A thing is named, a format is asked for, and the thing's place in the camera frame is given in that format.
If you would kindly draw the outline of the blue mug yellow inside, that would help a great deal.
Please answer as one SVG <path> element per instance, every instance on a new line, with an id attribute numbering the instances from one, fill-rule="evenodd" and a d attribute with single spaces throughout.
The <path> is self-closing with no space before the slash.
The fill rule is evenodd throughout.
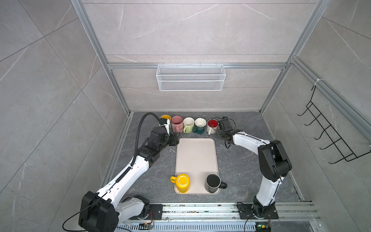
<path id="1" fill-rule="evenodd" d="M 167 119 L 167 120 L 172 120 L 172 117 L 169 116 L 169 115 L 162 115 L 161 118 L 162 119 Z"/>

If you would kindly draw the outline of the black mug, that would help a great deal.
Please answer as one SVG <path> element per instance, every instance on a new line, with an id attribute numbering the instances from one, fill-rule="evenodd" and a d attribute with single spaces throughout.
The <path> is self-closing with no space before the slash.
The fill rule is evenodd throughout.
<path id="1" fill-rule="evenodd" d="M 221 178 L 217 174 L 209 174 L 205 180 L 205 189 L 209 193 L 215 193 L 219 189 L 226 189 L 227 183 L 222 182 Z"/>

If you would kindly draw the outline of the dark green mug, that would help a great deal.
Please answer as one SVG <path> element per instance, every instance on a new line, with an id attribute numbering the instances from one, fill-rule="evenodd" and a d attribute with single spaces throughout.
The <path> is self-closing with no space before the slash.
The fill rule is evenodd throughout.
<path id="1" fill-rule="evenodd" d="M 204 118 L 197 118 L 194 123 L 193 132 L 196 134 L 203 134 L 207 125 L 207 121 Z"/>

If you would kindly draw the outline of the pink ghost print mug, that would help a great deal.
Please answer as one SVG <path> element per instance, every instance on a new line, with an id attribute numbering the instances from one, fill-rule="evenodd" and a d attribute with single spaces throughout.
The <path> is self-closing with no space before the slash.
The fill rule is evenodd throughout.
<path id="1" fill-rule="evenodd" d="M 176 133 L 183 132 L 183 118 L 181 116 L 174 116 L 172 117 L 171 124 L 172 124 L 172 131 Z"/>

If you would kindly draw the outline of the light green mug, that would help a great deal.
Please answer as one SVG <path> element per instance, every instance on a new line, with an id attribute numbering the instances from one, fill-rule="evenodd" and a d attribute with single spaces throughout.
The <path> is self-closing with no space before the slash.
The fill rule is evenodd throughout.
<path id="1" fill-rule="evenodd" d="M 183 133 L 192 133 L 195 126 L 195 120 L 187 117 L 183 120 Z"/>

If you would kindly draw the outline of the white mug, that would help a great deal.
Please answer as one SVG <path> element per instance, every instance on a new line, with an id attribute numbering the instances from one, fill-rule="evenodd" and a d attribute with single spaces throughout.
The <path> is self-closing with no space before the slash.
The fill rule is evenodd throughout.
<path id="1" fill-rule="evenodd" d="M 215 119 L 210 119 L 207 121 L 206 132 L 208 135 L 215 134 L 218 131 L 218 122 Z"/>

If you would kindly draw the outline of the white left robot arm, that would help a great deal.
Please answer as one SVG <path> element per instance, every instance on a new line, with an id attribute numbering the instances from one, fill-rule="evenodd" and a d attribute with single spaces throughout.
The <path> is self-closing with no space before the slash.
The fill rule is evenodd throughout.
<path id="1" fill-rule="evenodd" d="M 140 131 L 147 116 L 157 125 L 140 144 Z M 117 226 L 132 218 L 145 218 L 150 201 L 140 195 L 121 202 L 128 189 L 159 159 L 161 151 L 179 144 L 179 137 L 170 130 L 171 121 L 152 112 L 141 118 L 135 137 L 134 154 L 126 167 L 97 192 L 88 191 L 82 198 L 81 209 L 75 213 L 82 232 L 113 232 Z"/>

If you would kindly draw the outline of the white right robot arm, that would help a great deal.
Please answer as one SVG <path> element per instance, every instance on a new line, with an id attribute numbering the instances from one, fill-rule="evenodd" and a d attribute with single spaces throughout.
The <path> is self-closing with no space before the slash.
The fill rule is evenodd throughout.
<path id="1" fill-rule="evenodd" d="M 256 218 L 264 218 L 275 207 L 275 197 L 284 178 L 292 169 L 291 161 L 278 140 L 268 141 L 241 130 L 221 131 L 225 142 L 244 147 L 258 155 L 262 182 L 254 197 L 252 212 Z"/>

